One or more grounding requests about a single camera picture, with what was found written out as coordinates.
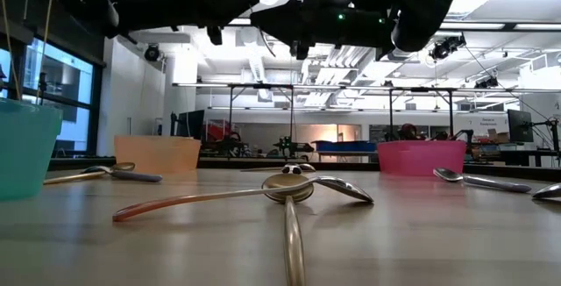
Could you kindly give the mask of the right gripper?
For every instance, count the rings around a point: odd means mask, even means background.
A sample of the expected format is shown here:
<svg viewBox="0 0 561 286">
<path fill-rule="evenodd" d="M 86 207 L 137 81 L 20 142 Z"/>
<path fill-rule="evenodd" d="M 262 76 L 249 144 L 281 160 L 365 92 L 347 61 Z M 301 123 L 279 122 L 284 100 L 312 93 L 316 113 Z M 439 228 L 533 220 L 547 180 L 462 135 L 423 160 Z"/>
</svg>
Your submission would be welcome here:
<svg viewBox="0 0 561 286">
<path fill-rule="evenodd" d="M 317 43 L 342 46 L 389 47 L 393 28 L 388 11 L 390 5 L 330 4 L 312 11 L 305 10 L 299 0 L 253 12 L 252 25 L 283 43 L 289 43 L 290 53 L 299 60 L 308 57 Z M 291 17 L 291 23 L 265 17 Z"/>
</svg>

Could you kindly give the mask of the black computer monitor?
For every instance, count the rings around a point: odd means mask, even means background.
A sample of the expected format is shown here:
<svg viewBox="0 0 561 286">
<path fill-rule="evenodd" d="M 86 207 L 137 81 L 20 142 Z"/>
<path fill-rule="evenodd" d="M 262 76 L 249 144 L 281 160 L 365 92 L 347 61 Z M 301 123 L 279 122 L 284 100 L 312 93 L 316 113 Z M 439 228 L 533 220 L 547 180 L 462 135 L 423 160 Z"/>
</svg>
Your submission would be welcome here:
<svg viewBox="0 0 561 286">
<path fill-rule="evenodd" d="M 508 133 L 511 142 L 533 142 L 531 114 L 526 111 L 508 110 Z"/>
<path fill-rule="evenodd" d="M 204 110 L 180 113 L 175 120 L 175 135 L 201 139 L 203 120 Z"/>
</svg>

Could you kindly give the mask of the person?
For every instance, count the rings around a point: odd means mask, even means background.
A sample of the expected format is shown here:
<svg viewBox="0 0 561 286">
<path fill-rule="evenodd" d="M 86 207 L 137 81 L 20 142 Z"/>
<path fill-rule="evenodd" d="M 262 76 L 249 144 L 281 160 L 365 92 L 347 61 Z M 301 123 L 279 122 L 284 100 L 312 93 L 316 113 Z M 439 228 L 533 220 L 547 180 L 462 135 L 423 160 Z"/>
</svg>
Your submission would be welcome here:
<svg viewBox="0 0 561 286">
<path fill-rule="evenodd" d="M 400 140 L 417 140 L 417 129 L 413 124 L 406 123 L 398 130 Z"/>
</svg>

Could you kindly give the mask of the orange plastic bin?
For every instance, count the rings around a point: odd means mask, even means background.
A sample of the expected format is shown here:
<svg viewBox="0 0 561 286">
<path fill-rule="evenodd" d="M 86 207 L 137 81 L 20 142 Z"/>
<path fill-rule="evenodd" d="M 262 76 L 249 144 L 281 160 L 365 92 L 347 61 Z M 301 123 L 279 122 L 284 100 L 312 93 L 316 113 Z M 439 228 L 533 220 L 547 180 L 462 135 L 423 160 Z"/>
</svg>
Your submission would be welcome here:
<svg viewBox="0 0 561 286">
<path fill-rule="evenodd" d="M 117 162 L 132 162 L 135 170 L 147 174 L 181 174 L 195 170 L 201 141 L 187 137 L 117 135 Z"/>
</svg>

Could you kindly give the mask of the large window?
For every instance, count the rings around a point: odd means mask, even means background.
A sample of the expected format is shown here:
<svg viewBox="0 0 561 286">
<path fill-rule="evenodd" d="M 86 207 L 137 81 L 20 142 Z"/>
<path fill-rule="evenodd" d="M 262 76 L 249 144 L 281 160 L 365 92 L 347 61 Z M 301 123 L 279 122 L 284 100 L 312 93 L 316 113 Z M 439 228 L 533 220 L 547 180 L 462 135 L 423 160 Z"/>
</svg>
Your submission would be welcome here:
<svg viewBox="0 0 561 286">
<path fill-rule="evenodd" d="M 102 68 L 57 46 L 0 39 L 0 98 L 62 111 L 53 154 L 93 154 Z"/>
</svg>

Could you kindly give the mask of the pink plastic bin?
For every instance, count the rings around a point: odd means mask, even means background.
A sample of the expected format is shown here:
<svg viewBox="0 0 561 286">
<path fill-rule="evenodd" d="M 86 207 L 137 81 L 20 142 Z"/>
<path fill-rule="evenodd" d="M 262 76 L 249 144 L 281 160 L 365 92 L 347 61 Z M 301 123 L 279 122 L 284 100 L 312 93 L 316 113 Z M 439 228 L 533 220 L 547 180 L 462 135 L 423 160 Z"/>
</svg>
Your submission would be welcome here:
<svg viewBox="0 0 561 286">
<path fill-rule="evenodd" d="M 461 140 L 400 140 L 379 143 L 377 150 L 383 173 L 431 176 L 435 168 L 461 173 L 466 143 Z"/>
</svg>

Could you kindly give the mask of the cardboard box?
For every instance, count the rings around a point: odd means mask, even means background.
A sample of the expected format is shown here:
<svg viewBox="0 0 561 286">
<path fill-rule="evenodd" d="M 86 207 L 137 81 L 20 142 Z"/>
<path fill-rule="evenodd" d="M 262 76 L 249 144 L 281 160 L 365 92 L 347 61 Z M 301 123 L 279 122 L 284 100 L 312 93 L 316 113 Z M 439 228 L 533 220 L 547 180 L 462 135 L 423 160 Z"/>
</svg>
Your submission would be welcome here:
<svg viewBox="0 0 561 286">
<path fill-rule="evenodd" d="M 508 132 L 497 132 L 495 129 L 488 129 L 487 133 L 491 143 L 505 144 L 510 142 Z"/>
</svg>

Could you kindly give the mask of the green plastic bin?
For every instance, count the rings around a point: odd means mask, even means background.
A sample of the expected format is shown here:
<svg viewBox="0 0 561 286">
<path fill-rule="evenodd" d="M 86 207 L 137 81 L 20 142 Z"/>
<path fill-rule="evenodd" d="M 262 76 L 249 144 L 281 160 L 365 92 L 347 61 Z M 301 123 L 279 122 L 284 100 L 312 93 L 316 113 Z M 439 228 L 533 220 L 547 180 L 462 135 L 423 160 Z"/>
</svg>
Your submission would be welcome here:
<svg viewBox="0 0 561 286">
<path fill-rule="evenodd" d="M 61 122 L 57 108 L 0 98 L 0 201 L 39 194 Z"/>
</svg>

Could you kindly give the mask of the black metal rig frame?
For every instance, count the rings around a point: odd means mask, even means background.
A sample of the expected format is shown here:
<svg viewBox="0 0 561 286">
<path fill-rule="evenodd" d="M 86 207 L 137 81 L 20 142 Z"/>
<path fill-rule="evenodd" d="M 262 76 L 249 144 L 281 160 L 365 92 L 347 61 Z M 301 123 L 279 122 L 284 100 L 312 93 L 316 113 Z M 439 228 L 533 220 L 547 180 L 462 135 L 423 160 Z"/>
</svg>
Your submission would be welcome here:
<svg viewBox="0 0 561 286">
<path fill-rule="evenodd" d="M 454 119 L 453 119 L 453 93 L 456 91 L 455 88 L 435 88 L 435 87 L 388 87 L 388 97 L 389 97 L 389 133 L 390 139 L 393 140 L 394 136 L 394 95 L 395 91 L 399 92 L 410 92 L 410 93 L 429 93 L 434 92 L 439 95 L 441 92 L 446 92 L 447 97 L 444 97 L 444 101 L 449 105 L 449 127 L 450 133 L 454 133 Z"/>
<path fill-rule="evenodd" d="M 230 89 L 230 99 L 229 99 L 229 118 L 228 121 L 232 125 L 232 112 L 233 112 L 233 101 L 235 97 L 233 95 L 235 88 L 242 88 L 242 89 L 278 89 L 281 93 L 284 93 L 285 89 L 290 91 L 290 97 L 288 101 L 290 102 L 290 127 L 289 127 L 289 136 L 293 136 L 293 129 L 294 129 L 294 115 L 295 115 L 295 104 L 294 104 L 294 97 L 295 97 L 295 86 L 293 84 L 281 84 L 281 83 L 264 83 L 264 82 L 256 82 L 256 83 L 228 83 L 227 87 Z"/>
</svg>

